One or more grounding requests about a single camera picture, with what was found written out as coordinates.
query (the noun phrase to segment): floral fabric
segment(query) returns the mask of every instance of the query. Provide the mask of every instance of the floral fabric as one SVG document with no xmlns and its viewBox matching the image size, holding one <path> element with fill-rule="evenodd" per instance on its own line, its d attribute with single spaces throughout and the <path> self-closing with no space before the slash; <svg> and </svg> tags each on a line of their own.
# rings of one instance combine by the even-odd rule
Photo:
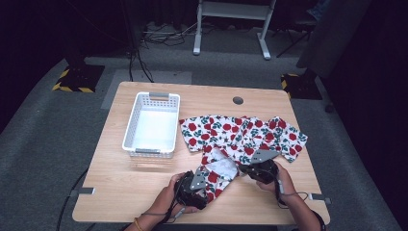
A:
<svg viewBox="0 0 408 231">
<path fill-rule="evenodd" d="M 239 165 L 249 165 L 258 149 L 280 152 L 293 162 L 307 136 L 279 116 L 269 121 L 257 117 L 204 115 L 181 119 L 181 132 L 189 151 L 203 151 L 208 202 L 217 198 L 238 175 Z"/>
</svg>

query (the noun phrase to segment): white plastic basket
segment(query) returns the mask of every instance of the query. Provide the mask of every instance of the white plastic basket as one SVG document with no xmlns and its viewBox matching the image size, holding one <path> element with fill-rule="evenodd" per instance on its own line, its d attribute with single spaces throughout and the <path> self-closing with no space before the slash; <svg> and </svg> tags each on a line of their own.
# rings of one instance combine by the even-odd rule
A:
<svg viewBox="0 0 408 231">
<path fill-rule="evenodd" d="M 131 156 L 172 158 L 179 109 L 178 94 L 139 92 L 122 148 Z"/>
</svg>

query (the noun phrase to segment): wooden tabletop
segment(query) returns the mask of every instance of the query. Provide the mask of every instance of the wooden tabletop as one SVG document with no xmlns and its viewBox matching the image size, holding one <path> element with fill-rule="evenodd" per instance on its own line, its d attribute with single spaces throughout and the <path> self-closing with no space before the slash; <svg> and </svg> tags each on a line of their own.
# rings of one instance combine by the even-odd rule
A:
<svg viewBox="0 0 408 231">
<path fill-rule="evenodd" d="M 122 149 L 133 103 L 140 91 L 179 94 L 180 119 L 219 115 L 256 116 L 268 121 L 280 116 L 301 131 L 289 97 L 283 90 L 123 82 L 116 92 L 84 181 L 83 187 L 95 188 L 95 192 L 79 195 L 73 211 L 73 218 L 77 221 L 131 222 L 150 207 L 173 174 L 195 171 L 200 165 L 201 152 L 190 153 L 179 127 L 171 159 L 130 157 Z M 236 96 L 243 99 L 241 105 L 233 102 Z M 320 193 L 307 148 L 303 148 L 291 164 L 280 156 L 275 161 L 289 171 L 298 192 Z M 323 201 L 306 199 L 306 203 L 322 216 L 325 223 L 330 222 Z M 294 224 L 294 220 L 289 210 L 278 207 L 272 193 L 260 190 L 254 180 L 245 176 L 235 178 L 204 210 L 182 215 L 176 223 L 279 225 Z"/>
</svg>

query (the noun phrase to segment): white desk frame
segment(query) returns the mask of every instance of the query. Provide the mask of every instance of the white desk frame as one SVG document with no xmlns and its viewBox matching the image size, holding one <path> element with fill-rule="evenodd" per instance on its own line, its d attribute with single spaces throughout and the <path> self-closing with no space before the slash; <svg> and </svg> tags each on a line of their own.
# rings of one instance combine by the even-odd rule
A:
<svg viewBox="0 0 408 231">
<path fill-rule="evenodd" d="M 255 6 L 235 3 L 207 2 L 199 0 L 197 10 L 197 31 L 195 33 L 194 49 L 192 53 L 194 55 L 200 54 L 202 16 L 234 17 L 265 21 L 262 33 L 257 33 L 257 37 L 259 44 L 261 45 L 264 58 L 266 60 L 270 60 L 268 47 L 265 43 L 265 35 L 267 34 L 275 3 L 276 0 L 271 0 L 269 6 Z"/>
</svg>

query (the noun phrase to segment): person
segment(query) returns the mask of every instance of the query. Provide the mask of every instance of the person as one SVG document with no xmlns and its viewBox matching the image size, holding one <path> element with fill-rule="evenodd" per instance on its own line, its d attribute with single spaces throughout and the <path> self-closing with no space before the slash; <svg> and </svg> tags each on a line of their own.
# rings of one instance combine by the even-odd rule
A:
<svg viewBox="0 0 408 231">
<path fill-rule="evenodd" d="M 292 178 L 288 171 L 283 168 L 279 163 L 275 162 L 278 166 L 278 179 L 281 181 L 283 192 L 279 193 L 280 199 L 286 204 L 286 206 L 291 211 L 293 219 L 300 231 L 319 231 L 321 230 L 321 225 L 318 217 L 309 208 L 305 201 L 296 192 Z M 166 216 L 168 208 L 174 199 L 174 185 L 182 178 L 184 173 L 179 173 L 173 175 L 168 183 L 168 186 L 164 187 L 159 195 L 156 197 L 155 201 L 151 207 L 135 221 L 131 223 L 125 231 L 150 231 L 158 223 L 160 223 Z M 257 181 L 256 184 L 259 188 L 264 191 L 269 191 L 275 193 L 275 184 L 272 182 L 270 184 L 264 184 Z M 173 218 L 180 211 L 183 210 L 183 214 L 195 213 L 198 211 L 197 208 L 192 206 L 184 207 L 177 204 L 172 210 L 171 217 Z"/>
</svg>

